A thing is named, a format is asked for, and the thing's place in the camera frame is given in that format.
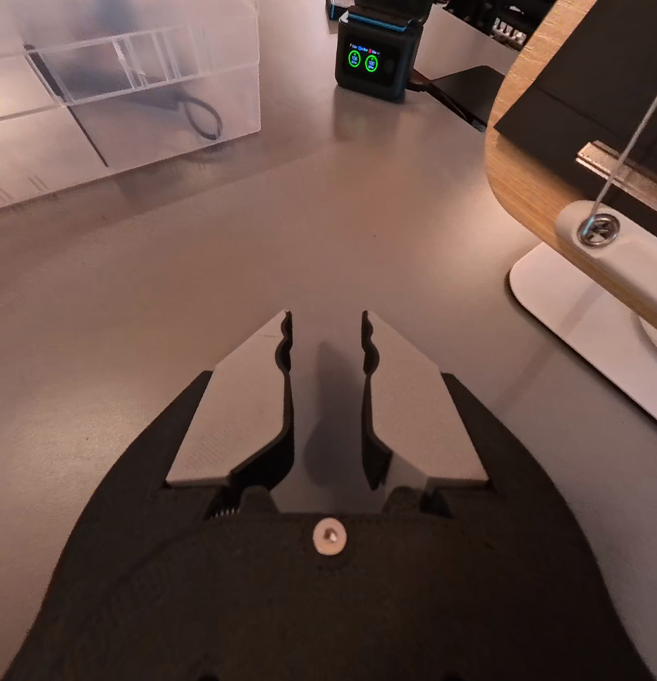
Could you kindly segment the white display stand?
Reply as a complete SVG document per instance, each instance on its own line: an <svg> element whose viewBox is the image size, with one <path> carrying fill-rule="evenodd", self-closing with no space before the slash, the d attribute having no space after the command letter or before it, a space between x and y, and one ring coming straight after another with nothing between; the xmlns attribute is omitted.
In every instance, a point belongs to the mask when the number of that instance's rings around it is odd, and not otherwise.
<svg viewBox="0 0 657 681"><path fill-rule="evenodd" d="M657 313L657 237L619 211L601 206L612 236L580 238L593 203L575 201L556 219L556 235ZM643 319L548 245L509 273L516 300L657 421L657 322Z"/></svg>

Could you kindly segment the black flat pad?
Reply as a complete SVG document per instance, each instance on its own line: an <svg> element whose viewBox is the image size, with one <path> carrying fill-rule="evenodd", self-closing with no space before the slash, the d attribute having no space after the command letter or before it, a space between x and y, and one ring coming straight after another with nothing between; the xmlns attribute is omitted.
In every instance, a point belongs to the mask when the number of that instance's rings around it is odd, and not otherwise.
<svg viewBox="0 0 657 681"><path fill-rule="evenodd" d="M427 92L479 132L485 133L505 76L488 65L430 81Z"/></svg>

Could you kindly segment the clear plastic organizer box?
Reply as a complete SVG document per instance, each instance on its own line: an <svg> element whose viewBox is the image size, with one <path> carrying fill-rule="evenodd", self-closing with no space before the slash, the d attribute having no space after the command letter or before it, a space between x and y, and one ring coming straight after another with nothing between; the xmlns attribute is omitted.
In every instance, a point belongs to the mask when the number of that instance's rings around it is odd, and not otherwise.
<svg viewBox="0 0 657 681"><path fill-rule="evenodd" d="M258 1L0 1L0 209L256 133Z"/></svg>

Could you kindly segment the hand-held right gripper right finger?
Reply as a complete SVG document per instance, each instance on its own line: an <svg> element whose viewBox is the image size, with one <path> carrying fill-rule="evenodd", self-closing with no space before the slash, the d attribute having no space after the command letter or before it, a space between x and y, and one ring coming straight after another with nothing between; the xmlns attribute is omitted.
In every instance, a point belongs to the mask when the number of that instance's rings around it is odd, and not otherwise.
<svg viewBox="0 0 657 681"><path fill-rule="evenodd" d="M372 311L361 320L362 466L371 490L481 488L488 475L439 367Z"/></svg>

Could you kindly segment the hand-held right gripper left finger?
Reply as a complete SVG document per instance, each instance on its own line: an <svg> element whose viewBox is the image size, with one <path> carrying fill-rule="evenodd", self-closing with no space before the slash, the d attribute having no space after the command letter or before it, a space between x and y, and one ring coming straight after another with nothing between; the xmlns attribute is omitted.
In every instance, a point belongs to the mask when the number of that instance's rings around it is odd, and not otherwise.
<svg viewBox="0 0 657 681"><path fill-rule="evenodd" d="M290 351L282 310L214 368L166 482L276 487L294 464Z"/></svg>

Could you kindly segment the black charger with green display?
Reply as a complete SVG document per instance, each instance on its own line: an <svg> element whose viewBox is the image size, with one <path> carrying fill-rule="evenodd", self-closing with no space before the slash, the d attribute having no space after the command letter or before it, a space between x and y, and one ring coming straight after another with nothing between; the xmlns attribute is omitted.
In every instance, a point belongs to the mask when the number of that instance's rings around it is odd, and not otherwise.
<svg viewBox="0 0 657 681"><path fill-rule="evenodd" d="M403 101L433 3L355 1L339 19L336 83L385 101Z"/></svg>

